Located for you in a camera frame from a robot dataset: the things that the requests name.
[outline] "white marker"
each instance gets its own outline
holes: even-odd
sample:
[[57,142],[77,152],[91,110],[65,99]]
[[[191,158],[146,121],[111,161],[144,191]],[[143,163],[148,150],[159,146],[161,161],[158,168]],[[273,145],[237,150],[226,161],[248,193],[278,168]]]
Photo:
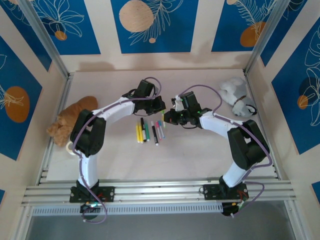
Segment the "white marker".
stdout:
[[159,127],[159,123],[158,123],[158,121],[156,121],[156,122],[155,122],[155,125],[156,125],[156,128],[158,129],[159,140],[161,140],[161,139],[162,139],[162,137],[161,137],[160,127]]
[[165,134],[164,134],[164,130],[162,129],[162,124],[161,124],[161,121],[158,121],[159,122],[159,126],[160,126],[160,131],[161,131],[161,134],[162,134],[162,138],[165,139]]

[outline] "white plush toy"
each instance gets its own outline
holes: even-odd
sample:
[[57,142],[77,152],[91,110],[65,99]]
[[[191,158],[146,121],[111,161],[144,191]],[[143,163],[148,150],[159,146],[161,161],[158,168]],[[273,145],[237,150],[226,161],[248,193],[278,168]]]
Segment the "white plush toy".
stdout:
[[219,93],[222,99],[233,106],[232,112],[237,116],[248,118],[257,114],[257,107],[247,97],[246,82],[241,77],[233,77],[220,84]]

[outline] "stuffed animal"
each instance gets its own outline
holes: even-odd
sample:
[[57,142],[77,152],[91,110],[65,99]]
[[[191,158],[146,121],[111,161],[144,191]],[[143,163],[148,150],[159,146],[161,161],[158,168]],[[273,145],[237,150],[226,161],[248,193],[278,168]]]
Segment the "stuffed animal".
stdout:
[[68,106],[62,110],[57,116],[56,122],[46,129],[46,132],[53,137],[53,142],[60,147],[67,144],[69,135],[71,134],[79,113],[87,109],[89,111],[98,108],[98,101],[94,96],[85,96],[78,102]]
[[233,106],[232,112],[235,115],[248,118],[257,114],[257,107],[247,97],[247,84],[241,77],[233,77],[221,83],[218,92],[226,103]]

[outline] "black marker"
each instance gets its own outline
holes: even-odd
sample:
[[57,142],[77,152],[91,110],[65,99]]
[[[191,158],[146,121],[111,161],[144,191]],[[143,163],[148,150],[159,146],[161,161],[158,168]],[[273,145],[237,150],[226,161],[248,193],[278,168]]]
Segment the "black marker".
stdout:
[[141,127],[142,127],[142,136],[143,136],[143,141],[146,142],[147,141],[147,135],[146,135],[146,126],[145,126],[145,122],[144,119],[141,117],[140,118],[141,121]]
[[158,138],[157,138],[157,133],[156,133],[156,128],[155,128],[155,124],[153,121],[151,121],[151,126],[152,126],[152,132],[153,132],[153,138],[154,138],[154,143],[156,146],[159,145],[159,142],[158,142]]

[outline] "black cable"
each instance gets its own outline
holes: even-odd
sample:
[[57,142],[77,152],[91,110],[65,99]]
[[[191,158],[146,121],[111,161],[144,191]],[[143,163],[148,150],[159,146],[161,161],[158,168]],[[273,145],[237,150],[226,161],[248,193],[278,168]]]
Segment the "black cable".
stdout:
[[193,127],[185,127],[185,126],[183,126],[183,125],[181,125],[181,127],[183,127],[184,129],[196,129],[196,128],[197,128],[197,126],[193,126]]

